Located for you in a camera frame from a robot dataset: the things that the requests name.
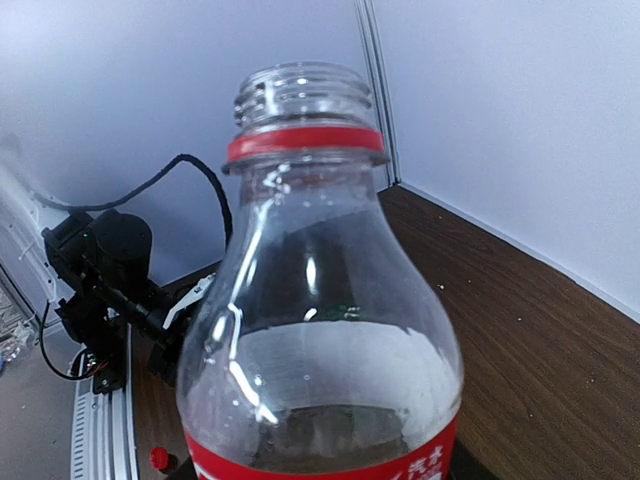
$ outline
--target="black wire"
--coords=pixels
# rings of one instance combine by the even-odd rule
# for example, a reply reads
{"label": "black wire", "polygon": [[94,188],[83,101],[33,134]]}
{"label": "black wire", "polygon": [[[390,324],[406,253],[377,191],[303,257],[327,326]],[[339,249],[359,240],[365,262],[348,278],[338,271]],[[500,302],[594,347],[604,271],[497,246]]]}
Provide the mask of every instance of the black wire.
{"label": "black wire", "polygon": [[34,194],[36,200],[38,200],[43,205],[46,205],[49,208],[54,208],[56,210],[64,210],[67,212],[100,212],[102,210],[108,210],[110,208],[116,208],[120,205],[127,203],[132,198],[144,192],[149,187],[158,183],[167,173],[169,173],[173,168],[179,163],[186,162],[190,163],[194,167],[196,167],[205,177],[209,180],[209,183],[213,186],[216,191],[216,195],[218,196],[218,202],[220,202],[220,210],[222,211],[222,219],[224,221],[224,234],[225,234],[225,244],[229,245],[229,241],[231,240],[231,235],[233,233],[233,218],[231,216],[231,210],[229,209],[229,202],[227,201],[227,196],[224,193],[224,189],[222,188],[222,184],[218,179],[218,176],[211,170],[207,165],[205,165],[202,160],[194,157],[193,155],[189,155],[187,153],[181,153],[176,158],[171,160],[166,167],[160,170],[156,175],[154,175],[151,179],[140,185],[135,190],[129,192],[124,197],[119,200],[104,203],[102,205],[64,205],[61,203],[54,202],[49,198],[45,198],[44,196],[38,194],[37,192]]}
{"label": "black wire", "polygon": [[50,307],[51,307],[51,304],[47,302],[47,305],[44,308],[44,313],[42,314],[42,318],[40,319],[40,326],[38,328],[38,340],[40,341],[40,351],[42,352],[42,358],[44,358],[44,362],[47,364],[47,367],[49,367],[51,371],[55,373],[57,376],[65,380],[78,381],[78,380],[85,380],[93,376],[97,367],[92,368],[91,370],[89,370],[87,373],[83,375],[73,377],[71,375],[62,373],[60,370],[54,367],[53,363],[51,363],[51,360],[49,360],[49,357],[47,356],[47,352],[44,349],[44,324],[47,321],[47,315],[49,315]]}

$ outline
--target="plastic bottle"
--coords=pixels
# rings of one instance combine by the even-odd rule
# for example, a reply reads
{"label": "plastic bottle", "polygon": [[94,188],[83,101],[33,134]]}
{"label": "plastic bottle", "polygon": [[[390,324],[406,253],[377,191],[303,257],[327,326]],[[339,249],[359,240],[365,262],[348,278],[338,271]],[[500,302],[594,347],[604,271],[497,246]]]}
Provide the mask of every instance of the plastic bottle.
{"label": "plastic bottle", "polygon": [[462,361],[378,203],[370,108],[362,79],[331,64],[242,84],[235,233],[178,373],[201,479],[446,477]]}

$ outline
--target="white wall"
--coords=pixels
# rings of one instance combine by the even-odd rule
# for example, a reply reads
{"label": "white wall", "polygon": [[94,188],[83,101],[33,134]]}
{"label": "white wall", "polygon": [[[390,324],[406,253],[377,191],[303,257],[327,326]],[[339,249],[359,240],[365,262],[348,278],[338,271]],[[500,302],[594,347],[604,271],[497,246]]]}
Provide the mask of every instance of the white wall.
{"label": "white wall", "polygon": [[[0,134],[62,200],[110,201],[179,153],[219,172],[241,80],[298,60],[366,75],[352,2],[0,0]],[[222,181],[233,206],[238,179]],[[121,210],[151,225],[160,283],[222,256],[216,196],[189,166]]]}
{"label": "white wall", "polygon": [[640,319],[640,3],[375,4],[403,180]]}

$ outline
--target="wooden table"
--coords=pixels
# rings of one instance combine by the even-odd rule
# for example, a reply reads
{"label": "wooden table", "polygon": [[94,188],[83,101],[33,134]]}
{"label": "wooden table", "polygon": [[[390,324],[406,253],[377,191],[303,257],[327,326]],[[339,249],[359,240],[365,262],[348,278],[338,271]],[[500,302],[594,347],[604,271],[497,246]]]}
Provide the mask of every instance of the wooden table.
{"label": "wooden table", "polygon": [[[416,267],[444,286],[465,360],[462,443],[504,480],[640,479],[640,326],[401,187],[380,199]],[[134,350],[141,478],[163,478],[150,448],[187,455],[174,392],[146,372],[138,336]]]}

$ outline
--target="red knob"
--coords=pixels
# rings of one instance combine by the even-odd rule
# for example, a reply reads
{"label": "red knob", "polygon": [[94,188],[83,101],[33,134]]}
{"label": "red knob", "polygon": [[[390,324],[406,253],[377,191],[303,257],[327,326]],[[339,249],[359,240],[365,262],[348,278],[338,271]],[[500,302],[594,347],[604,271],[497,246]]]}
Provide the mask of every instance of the red knob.
{"label": "red knob", "polygon": [[151,450],[151,466],[159,471],[169,468],[169,453],[161,447]]}

